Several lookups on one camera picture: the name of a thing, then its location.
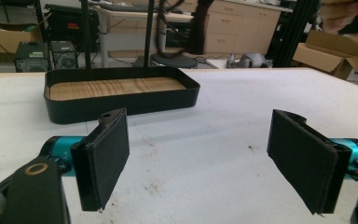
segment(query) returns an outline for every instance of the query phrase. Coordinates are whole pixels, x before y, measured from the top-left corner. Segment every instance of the wood grain surface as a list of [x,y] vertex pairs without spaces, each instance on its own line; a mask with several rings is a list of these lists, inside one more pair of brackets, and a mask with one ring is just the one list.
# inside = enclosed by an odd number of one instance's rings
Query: wood grain surface
[[185,89],[180,82],[171,77],[63,82],[50,87],[49,98],[55,101],[65,101],[109,95]]

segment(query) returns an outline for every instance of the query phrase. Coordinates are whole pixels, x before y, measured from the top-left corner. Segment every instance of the human hand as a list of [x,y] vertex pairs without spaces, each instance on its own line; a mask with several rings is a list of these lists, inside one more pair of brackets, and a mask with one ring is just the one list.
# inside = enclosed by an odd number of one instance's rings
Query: human hand
[[[358,1],[354,0],[321,0],[323,6],[320,16],[324,22],[323,29],[327,33],[336,34],[358,16]],[[358,34],[347,35],[358,42]]]

